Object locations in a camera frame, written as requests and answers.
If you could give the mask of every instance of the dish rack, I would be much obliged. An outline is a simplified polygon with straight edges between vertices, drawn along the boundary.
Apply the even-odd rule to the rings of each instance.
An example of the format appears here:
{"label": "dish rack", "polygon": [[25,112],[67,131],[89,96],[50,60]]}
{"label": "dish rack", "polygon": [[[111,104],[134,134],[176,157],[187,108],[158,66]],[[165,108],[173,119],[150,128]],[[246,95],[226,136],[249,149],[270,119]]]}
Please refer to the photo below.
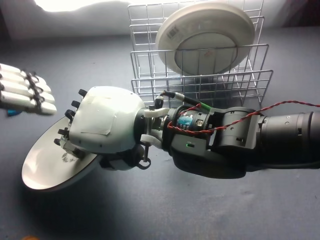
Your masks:
{"label": "dish rack", "polygon": [[[225,48],[156,49],[157,32],[163,22],[175,11],[199,2],[223,2],[234,5],[247,13],[253,22],[256,36],[254,44],[228,47],[233,49],[234,53],[237,48],[248,48],[248,56],[239,65],[228,69],[225,73],[185,76],[182,71],[179,73],[170,70],[166,62],[163,63],[159,57],[159,52],[166,54],[175,51],[181,52],[181,56],[183,56],[186,51],[217,53]],[[153,104],[155,98],[163,90],[182,93],[213,107],[237,106],[239,104],[243,106],[245,100],[249,98],[257,99],[261,104],[273,75],[272,70],[263,70],[269,49],[268,44],[260,44],[264,24],[264,17],[261,16],[263,3],[264,0],[198,0],[129,5],[130,35],[133,46],[133,51],[130,53],[134,73],[134,79],[131,80],[133,92],[138,94],[146,105]],[[168,107],[175,105],[175,101],[172,99],[165,99],[164,102]]]}

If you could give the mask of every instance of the white plastic hand cover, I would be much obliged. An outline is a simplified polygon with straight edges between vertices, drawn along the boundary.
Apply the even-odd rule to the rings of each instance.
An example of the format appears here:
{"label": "white plastic hand cover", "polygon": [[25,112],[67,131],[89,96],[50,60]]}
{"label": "white plastic hand cover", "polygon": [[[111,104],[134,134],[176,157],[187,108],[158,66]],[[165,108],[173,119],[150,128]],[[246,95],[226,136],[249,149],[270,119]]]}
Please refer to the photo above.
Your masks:
{"label": "white plastic hand cover", "polygon": [[0,108],[40,115],[57,112],[46,81],[16,67],[0,63]]}

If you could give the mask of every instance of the white wall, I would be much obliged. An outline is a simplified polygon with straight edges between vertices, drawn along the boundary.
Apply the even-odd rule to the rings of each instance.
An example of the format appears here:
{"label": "white wall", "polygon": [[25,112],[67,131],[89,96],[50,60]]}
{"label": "white wall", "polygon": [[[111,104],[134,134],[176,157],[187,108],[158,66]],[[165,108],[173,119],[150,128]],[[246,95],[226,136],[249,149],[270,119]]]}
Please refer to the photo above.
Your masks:
{"label": "white wall", "polygon": [[[282,26],[288,16],[306,1],[264,0],[264,26]],[[246,0],[246,5],[255,6],[260,3],[261,0]],[[0,0],[4,19],[14,40],[128,34],[128,4],[109,1],[76,11],[47,12],[37,6],[34,0]]]}

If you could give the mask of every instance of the bright light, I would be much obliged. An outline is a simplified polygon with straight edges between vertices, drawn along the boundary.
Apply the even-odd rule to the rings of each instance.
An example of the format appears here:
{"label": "bright light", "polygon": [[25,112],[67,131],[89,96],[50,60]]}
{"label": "bright light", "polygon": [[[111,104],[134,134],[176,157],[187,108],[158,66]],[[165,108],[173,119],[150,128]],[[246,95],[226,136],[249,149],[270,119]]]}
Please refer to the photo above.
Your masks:
{"label": "bright light", "polygon": [[[34,0],[35,3],[47,12],[68,12],[85,6],[102,2],[114,2],[115,0]],[[117,0],[130,4],[167,3],[170,0]]]}

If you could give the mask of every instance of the white plate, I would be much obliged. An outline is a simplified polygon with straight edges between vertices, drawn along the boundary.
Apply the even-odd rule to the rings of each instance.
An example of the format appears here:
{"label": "white plate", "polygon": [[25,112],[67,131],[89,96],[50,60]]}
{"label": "white plate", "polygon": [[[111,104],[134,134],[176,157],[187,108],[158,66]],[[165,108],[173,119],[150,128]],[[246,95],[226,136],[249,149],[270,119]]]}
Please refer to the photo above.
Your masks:
{"label": "white plate", "polygon": [[63,117],[52,125],[32,146],[22,166],[22,180],[30,189],[54,191],[64,188],[86,175],[98,163],[95,154],[84,159],[66,153],[54,143],[59,129],[68,126]]}
{"label": "white plate", "polygon": [[[155,44],[158,50],[191,50],[159,52],[162,62],[176,73],[210,75],[241,63],[250,48],[236,47],[251,45],[254,39],[254,25],[241,9],[203,2],[174,12],[160,27]],[[227,49],[195,50],[224,47]]]}

